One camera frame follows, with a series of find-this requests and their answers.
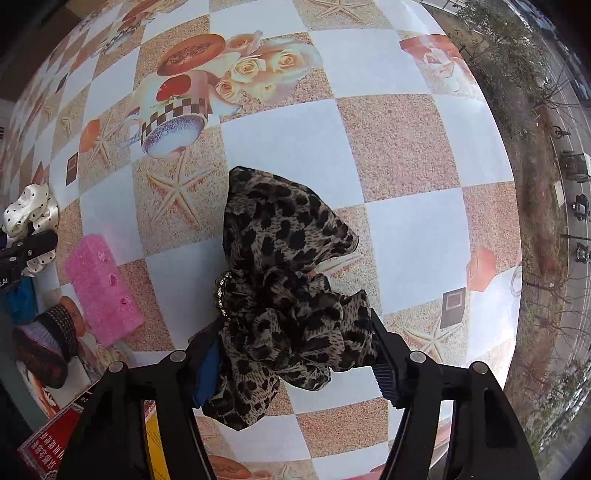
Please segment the dirt ground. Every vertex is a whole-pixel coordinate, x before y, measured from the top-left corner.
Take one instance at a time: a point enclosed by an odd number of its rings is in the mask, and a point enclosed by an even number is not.
[[[470,44],[473,38],[464,23],[442,10],[428,9],[458,49]],[[463,55],[469,63],[469,55]],[[524,287],[517,345],[505,393],[525,426],[544,391],[537,379],[545,376],[557,336],[544,325],[559,324],[560,315],[553,312],[564,307],[561,300],[535,285],[558,283],[567,276],[567,240],[559,237],[566,231],[566,211],[558,206],[554,194],[553,184],[560,173],[547,111],[537,112],[538,117],[527,96],[504,78],[489,58],[481,57],[470,69],[495,117],[515,177]]]

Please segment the blue cloth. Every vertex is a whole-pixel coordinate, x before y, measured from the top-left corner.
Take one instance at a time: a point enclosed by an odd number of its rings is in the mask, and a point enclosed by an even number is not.
[[[220,352],[217,347],[217,340],[207,351],[199,372],[197,373],[197,388],[193,392],[193,401],[197,408],[201,407],[206,400],[213,397],[217,388],[217,379],[220,370]]]
[[[37,316],[37,298],[31,277],[21,277],[18,287],[7,292],[2,302],[15,325],[32,322]]]

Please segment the leopard print scrunchie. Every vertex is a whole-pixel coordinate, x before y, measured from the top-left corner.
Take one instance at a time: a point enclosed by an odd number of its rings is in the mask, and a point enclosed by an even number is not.
[[[203,413],[240,430],[265,416],[280,386],[319,390],[337,372],[372,365],[378,344],[364,290],[331,290],[308,275],[359,238],[309,188],[271,173],[230,172],[223,249],[220,377]]]

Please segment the silver screw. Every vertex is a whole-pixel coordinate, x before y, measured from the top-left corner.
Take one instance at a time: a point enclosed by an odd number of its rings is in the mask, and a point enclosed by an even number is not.
[[[416,364],[422,364],[427,359],[427,355],[415,350],[414,352],[410,352],[410,359]]]
[[[123,362],[120,362],[119,360],[117,360],[109,365],[109,372],[112,372],[114,374],[121,372],[122,370],[123,370]]]
[[[180,363],[187,358],[187,354],[183,350],[176,350],[170,354],[171,361]]]
[[[472,365],[472,368],[474,369],[474,371],[477,374],[485,374],[486,372],[488,372],[488,367],[486,366],[486,364],[482,363],[482,362],[474,362],[474,364]]]

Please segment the road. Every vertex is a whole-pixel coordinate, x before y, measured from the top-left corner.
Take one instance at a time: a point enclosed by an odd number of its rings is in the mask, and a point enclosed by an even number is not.
[[[564,67],[564,60],[561,57],[557,45],[550,41],[544,41],[549,50],[548,62],[550,64],[551,75],[554,80],[560,74]],[[568,67],[564,68],[563,75],[560,79],[572,78]],[[555,101],[567,103],[569,105],[578,104],[579,100],[574,93],[574,90],[567,83],[563,90],[559,92]],[[561,150],[573,150],[576,153],[585,151],[591,154],[591,112],[582,108],[565,107],[564,111],[550,111],[551,119],[555,125],[558,125],[563,130],[570,130],[571,136],[564,137],[560,140],[553,140],[554,148],[560,155]],[[565,180],[563,182],[564,196],[566,198],[567,206],[567,221],[569,224],[569,234],[576,236],[583,236],[590,238],[591,222],[578,221],[571,210],[568,208],[569,204],[574,201],[574,198],[581,193],[584,193],[587,198],[591,200],[591,184],[590,183],[576,183],[574,181]],[[576,263],[573,258],[574,250],[578,240],[569,240],[570,252],[570,279],[567,283],[567,296],[574,298],[571,305],[568,306],[572,312],[589,312],[591,310],[591,265]],[[556,354],[558,357],[564,359],[558,361],[554,367],[563,367],[568,364],[576,355],[580,359],[585,359],[588,355],[591,335],[585,335],[574,329],[580,329],[591,333],[591,320],[585,318],[578,313],[565,313],[561,321],[562,327],[571,327],[572,329],[565,330],[569,332],[566,338],[559,338],[556,343]]]

